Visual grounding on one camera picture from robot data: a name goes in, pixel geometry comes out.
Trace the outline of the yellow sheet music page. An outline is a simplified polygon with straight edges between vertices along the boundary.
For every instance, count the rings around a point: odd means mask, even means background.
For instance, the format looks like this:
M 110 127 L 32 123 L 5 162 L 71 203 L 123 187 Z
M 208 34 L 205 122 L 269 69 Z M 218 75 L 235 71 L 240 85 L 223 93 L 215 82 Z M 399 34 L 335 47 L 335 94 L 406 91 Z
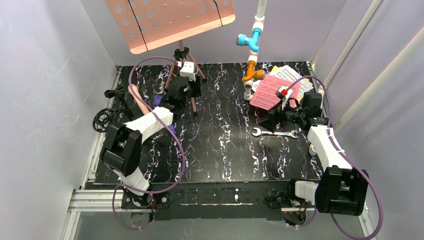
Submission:
M 288 64 L 280 67 L 274 66 L 270 72 L 270 75 L 285 80 L 283 85 L 286 87 L 301 77 L 301 75 Z

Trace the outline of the pink sheet music page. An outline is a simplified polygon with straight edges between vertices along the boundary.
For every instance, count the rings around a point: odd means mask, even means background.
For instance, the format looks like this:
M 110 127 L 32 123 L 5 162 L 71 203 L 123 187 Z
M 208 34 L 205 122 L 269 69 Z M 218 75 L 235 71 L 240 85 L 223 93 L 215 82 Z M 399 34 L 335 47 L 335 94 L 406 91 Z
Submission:
M 281 100 L 276 95 L 280 87 L 289 87 L 291 84 L 292 82 L 289 80 L 267 74 L 265 78 L 260 81 L 249 104 L 263 110 L 270 110 Z

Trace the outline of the pink microphone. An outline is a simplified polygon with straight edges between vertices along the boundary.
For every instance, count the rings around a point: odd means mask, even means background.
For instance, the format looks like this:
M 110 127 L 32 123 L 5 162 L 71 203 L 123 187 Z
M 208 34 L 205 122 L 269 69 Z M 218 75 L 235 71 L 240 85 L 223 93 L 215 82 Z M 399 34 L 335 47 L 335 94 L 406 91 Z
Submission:
M 138 89 L 138 87 L 135 84 L 130 84 L 128 86 L 128 92 L 133 97 L 134 101 L 138 105 L 138 107 L 141 110 L 141 112 L 142 112 L 143 115 L 152 115 L 152 113 L 149 110 L 149 108 L 143 103 L 143 101 L 142 101 L 143 98 L 141 97 L 141 95 L 139 93 L 139 89 Z

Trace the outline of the black round-base mic stand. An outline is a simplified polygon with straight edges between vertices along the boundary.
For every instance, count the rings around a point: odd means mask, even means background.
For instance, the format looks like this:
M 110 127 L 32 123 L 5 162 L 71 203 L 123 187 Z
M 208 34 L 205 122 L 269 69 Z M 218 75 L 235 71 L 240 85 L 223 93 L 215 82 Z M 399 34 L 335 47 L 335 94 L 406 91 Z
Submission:
M 113 110 L 112 113 L 112 119 L 114 121 L 116 121 L 118 119 L 118 116 L 120 114 L 124 114 L 125 116 L 127 116 L 127 118 L 130 121 L 134 121 L 135 120 L 135 116 L 132 113 L 132 111 L 130 110 L 129 105 L 127 104 L 126 100 L 125 100 L 125 91 L 123 89 L 123 87 L 117 87 L 115 89 L 108 89 L 104 92 L 104 96 L 108 99 L 118 99 L 120 105 L 119 108 Z

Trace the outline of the black tripod mic stand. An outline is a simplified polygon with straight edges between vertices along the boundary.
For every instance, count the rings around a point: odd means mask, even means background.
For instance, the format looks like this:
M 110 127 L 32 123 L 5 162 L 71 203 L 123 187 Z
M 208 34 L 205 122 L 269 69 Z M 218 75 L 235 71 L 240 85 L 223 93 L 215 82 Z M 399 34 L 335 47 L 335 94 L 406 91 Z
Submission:
M 108 133 L 112 127 L 124 127 L 125 130 L 130 132 L 138 131 L 141 136 L 141 142 L 152 138 L 160 130 L 168 127 L 174 134 L 175 128 L 173 126 L 173 113 L 161 106 L 151 109 L 150 106 L 137 101 L 139 108 L 143 115 L 137 119 L 133 119 L 124 123 L 117 122 L 117 116 L 122 112 L 130 113 L 127 107 L 121 107 L 117 110 L 112 108 L 104 108 L 100 110 L 93 119 L 93 129 L 99 133 Z

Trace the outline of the sheet music book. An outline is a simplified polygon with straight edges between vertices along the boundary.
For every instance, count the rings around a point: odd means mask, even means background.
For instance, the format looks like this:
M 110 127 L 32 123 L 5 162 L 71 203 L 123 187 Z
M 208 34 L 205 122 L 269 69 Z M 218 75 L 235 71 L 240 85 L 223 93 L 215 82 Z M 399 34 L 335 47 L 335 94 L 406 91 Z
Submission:
M 314 89 L 314 84 L 310 82 L 308 79 L 302 79 L 300 82 L 298 97 L 302 98 L 305 92 L 309 92 Z

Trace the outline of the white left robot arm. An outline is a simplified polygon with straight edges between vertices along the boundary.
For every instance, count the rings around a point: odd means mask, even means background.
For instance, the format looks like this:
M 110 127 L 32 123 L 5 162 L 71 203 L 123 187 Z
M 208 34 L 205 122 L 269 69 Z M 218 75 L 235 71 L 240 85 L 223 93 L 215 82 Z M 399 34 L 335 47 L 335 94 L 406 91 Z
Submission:
M 144 141 L 179 120 L 193 96 L 195 85 L 196 81 L 187 76 L 177 76 L 151 112 L 109 127 L 99 160 L 115 172 L 133 194 L 143 196 L 150 187 L 139 168 Z

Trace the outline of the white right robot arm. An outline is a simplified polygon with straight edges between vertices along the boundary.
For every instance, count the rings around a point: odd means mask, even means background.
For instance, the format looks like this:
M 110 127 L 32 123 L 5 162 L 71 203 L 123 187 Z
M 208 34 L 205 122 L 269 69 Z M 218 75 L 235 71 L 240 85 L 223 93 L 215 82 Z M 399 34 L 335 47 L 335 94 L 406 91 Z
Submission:
M 272 107 L 258 124 L 270 135 L 277 134 L 277 125 L 294 123 L 307 131 L 309 153 L 320 159 L 324 170 L 319 182 L 292 179 L 287 189 L 288 199 L 303 199 L 320 213 L 359 216 L 365 205 L 369 184 L 366 170 L 357 170 L 342 157 L 329 119 L 322 116 L 323 96 L 317 92 L 304 94 L 296 107 Z

